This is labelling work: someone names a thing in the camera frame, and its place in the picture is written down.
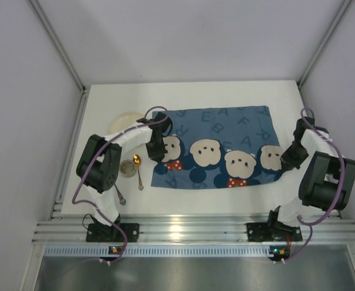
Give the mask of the cream round plate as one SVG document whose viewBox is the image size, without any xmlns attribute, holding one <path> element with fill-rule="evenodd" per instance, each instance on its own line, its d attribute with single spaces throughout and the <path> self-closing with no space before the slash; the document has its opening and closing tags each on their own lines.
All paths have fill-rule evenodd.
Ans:
<svg viewBox="0 0 355 291">
<path fill-rule="evenodd" d="M 115 117 L 109 124 L 107 133 L 112 135 L 117 132 L 121 132 L 129 126 L 133 125 L 138 119 L 142 118 L 144 115 L 139 112 L 125 112 Z"/>
</svg>

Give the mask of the blue cartoon mouse placemat cloth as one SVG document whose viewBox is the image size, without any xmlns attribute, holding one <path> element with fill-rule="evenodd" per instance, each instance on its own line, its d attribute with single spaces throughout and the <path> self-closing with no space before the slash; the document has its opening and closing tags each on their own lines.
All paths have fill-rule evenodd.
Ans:
<svg viewBox="0 0 355 291">
<path fill-rule="evenodd" d="M 172 110 L 153 187 L 232 189 L 277 181 L 283 150 L 265 105 Z"/>
</svg>

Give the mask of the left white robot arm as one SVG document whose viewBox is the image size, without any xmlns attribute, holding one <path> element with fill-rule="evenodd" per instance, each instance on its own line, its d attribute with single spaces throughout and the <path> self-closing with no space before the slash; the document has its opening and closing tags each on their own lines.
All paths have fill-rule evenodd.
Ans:
<svg viewBox="0 0 355 291">
<path fill-rule="evenodd" d="M 158 112 L 153 119 L 140 118 L 129 128 L 112 135 L 91 135 L 76 167 L 81 180 L 71 203 L 93 206 L 97 222 L 117 228 L 120 214 L 108 192 L 118 179 L 121 156 L 144 145 L 152 161 L 162 161 L 167 153 L 164 133 L 172 128 L 166 112 Z"/>
</svg>

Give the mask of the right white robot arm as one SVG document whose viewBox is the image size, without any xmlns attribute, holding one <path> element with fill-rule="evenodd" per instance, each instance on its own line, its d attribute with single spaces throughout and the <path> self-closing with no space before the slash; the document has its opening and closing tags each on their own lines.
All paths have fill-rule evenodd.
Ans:
<svg viewBox="0 0 355 291">
<path fill-rule="evenodd" d="M 294 235 L 301 225 L 299 220 L 310 216 L 309 207 L 324 212 L 317 224 L 333 210 L 344 210 L 355 182 L 355 160 L 340 153 L 328 130 L 315 126 L 314 118 L 299 119 L 293 136 L 294 141 L 280 158 L 283 169 L 299 170 L 305 161 L 310 162 L 301 179 L 298 197 L 269 212 L 267 225 L 275 239 Z"/>
</svg>

